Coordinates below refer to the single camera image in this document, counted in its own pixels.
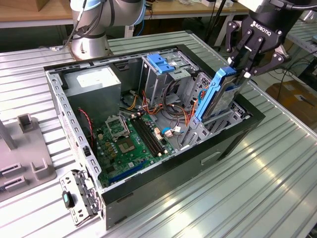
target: metal table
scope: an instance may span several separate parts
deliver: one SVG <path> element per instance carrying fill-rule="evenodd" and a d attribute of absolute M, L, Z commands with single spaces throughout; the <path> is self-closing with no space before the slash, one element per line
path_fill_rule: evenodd
<path fill-rule="evenodd" d="M 110 41 L 127 53 L 185 44 L 214 70 L 225 61 L 193 34 Z M 0 203 L 2 237 L 305 237 L 317 222 L 317 135 L 250 83 L 243 95 L 266 118 L 230 156 L 109 231 L 75 228 L 58 178 L 75 168 L 42 67 L 72 61 L 44 49 L 0 54 L 0 119 L 37 117 L 57 178 Z"/>
<path fill-rule="evenodd" d="M 287 35 L 287 38 L 309 53 L 317 51 L 317 44 L 312 41 L 317 35 L 317 24 L 298 20 Z"/>

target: red cable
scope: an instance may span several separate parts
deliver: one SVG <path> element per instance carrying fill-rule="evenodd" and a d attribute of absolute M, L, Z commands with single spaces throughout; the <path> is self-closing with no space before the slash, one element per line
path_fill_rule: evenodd
<path fill-rule="evenodd" d="M 82 109 L 79 108 L 78 111 L 82 112 L 85 115 L 85 117 L 87 118 L 87 121 L 88 121 L 88 124 L 89 124 L 89 129 L 90 129 L 90 134 L 91 134 L 91 148 L 93 148 L 94 137 L 93 137 L 93 127 L 91 126 L 90 118 L 87 115 L 87 113 L 85 113 Z"/>

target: cardboard box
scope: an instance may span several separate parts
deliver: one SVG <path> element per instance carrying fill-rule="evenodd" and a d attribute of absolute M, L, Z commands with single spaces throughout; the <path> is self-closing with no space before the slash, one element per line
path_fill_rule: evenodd
<path fill-rule="evenodd" d="M 280 83 L 266 92 L 277 99 Z M 278 102 L 311 129 L 317 128 L 317 97 L 296 80 L 284 82 Z"/>
<path fill-rule="evenodd" d="M 29 11 L 40 11 L 48 2 L 49 0 L 0 0 L 0 5 Z"/>

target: blue pcie slot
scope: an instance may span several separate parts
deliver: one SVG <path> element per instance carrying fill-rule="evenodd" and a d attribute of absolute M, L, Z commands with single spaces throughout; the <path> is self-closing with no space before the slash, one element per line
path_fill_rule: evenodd
<path fill-rule="evenodd" d="M 145 164 L 146 161 L 143 161 L 142 163 L 140 163 L 139 165 L 127 170 L 126 172 L 123 172 L 117 176 L 114 176 L 113 178 L 110 178 L 109 179 L 109 183 L 112 183 L 112 182 L 116 182 L 118 180 L 121 180 L 125 177 L 128 177 L 129 175 L 133 174 L 134 172 L 137 172 L 138 170 L 140 170 L 143 165 Z"/>
<path fill-rule="evenodd" d="M 216 95 L 217 92 L 221 89 L 221 82 L 224 77 L 236 74 L 237 71 L 235 71 L 231 67 L 223 67 L 219 69 L 214 76 L 213 80 L 210 82 L 209 89 L 206 92 L 206 95 L 202 102 L 199 104 L 195 117 L 202 121 L 204 117 L 204 113 L 207 110 L 208 106 L 210 105 L 211 100 L 213 99 L 214 95 Z"/>

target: yellow wire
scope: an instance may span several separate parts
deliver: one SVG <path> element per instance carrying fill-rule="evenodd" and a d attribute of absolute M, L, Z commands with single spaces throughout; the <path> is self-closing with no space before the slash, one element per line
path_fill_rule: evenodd
<path fill-rule="evenodd" d="M 132 109 L 134 109 L 135 104 L 136 104 L 136 102 L 137 102 L 137 98 L 138 98 L 138 95 L 135 95 L 135 96 L 134 96 L 133 104 L 132 104 L 129 108 L 127 108 L 127 110 L 132 110 Z"/>

